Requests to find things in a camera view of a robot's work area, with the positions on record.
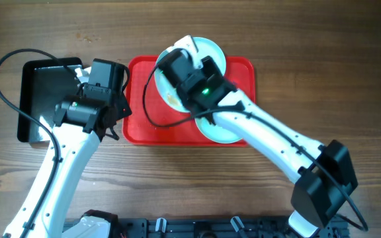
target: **green light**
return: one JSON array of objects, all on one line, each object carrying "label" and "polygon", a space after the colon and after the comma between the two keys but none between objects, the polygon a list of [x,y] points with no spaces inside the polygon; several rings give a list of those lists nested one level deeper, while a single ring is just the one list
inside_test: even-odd
[{"label": "green light", "polygon": [[204,89],[202,90],[203,95],[207,95],[210,92],[210,89]]}]

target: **white plate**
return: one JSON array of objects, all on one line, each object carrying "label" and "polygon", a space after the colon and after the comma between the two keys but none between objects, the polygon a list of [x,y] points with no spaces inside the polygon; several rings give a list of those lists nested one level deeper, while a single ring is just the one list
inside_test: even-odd
[{"label": "white plate", "polygon": [[[194,37],[193,38],[196,47],[198,48],[198,60],[211,56],[211,58],[216,62],[218,68],[224,75],[226,72],[226,57],[220,47],[213,41],[202,38]],[[163,51],[157,58],[157,63],[167,55],[167,51]],[[169,81],[165,78],[164,74],[161,73],[159,69],[155,70],[155,85],[157,86],[158,93],[161,95],[161,98],[167,103],[172,109],[179,112],[189,112],[180,101],[179,96],[177,96],[176,89],[171,86]]]},{"label": "white plate", "polygon": [[224,129],[221,126],[215,126],[210,124],[208,120],[205,118],[196,118],[195,123],[202,135],[204,135],[208,139],[211,139],[214,142],[234,143],[242,139],[236,134]]}]

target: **wooden tabletop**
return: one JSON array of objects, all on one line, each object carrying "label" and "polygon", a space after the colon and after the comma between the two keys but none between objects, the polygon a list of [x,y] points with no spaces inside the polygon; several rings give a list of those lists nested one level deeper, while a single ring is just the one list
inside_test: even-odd
[{"label": "wooden tabletop", "polygon": [[[351,152],[351,196],[381,237],[381,2],[120,1],[0,4],[0,58],[19,48],[119,63],[157,55],[187,34],[215,41],[256,70],[257,104],[296,131]],[[0,86],[19,103],[25,62],[10,58]],[[46,153],[17,140],[17,118],[0,100],[0,236],[25,199]],[[115,127],[120,133],[121,123]],[[68,211],[122,218],[288,215],[293,185],[251,147],[146,147],[105,139]],[[347,205],[341,212],[356,219]]]}]

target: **wood grain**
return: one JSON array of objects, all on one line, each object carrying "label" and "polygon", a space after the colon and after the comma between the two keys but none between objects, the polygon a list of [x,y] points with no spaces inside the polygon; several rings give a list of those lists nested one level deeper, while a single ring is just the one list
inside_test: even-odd
[{"label": "wood grain", "polygon": [[[259,106],[307,136],[349,147],[360,184],[352,197],[371,227],[351,233],[381,237],[381,2],[43,3],[0,4],[0,57],[38,48],[86,64],[127,64],[192,34],[249,58]],[[19,102],[23,64],[41,58],[23,54],[4,63],[0,86],[9,100]],[[16,132],[17,113],[0,100],[0,235],[46,152],[18,142]],[[105,139],[67,217],[88,209],[124,218],[284,215],[291,194],[286,177],[250,147],[185,150]],[[355,218],[347,206],[341,211]]]}]

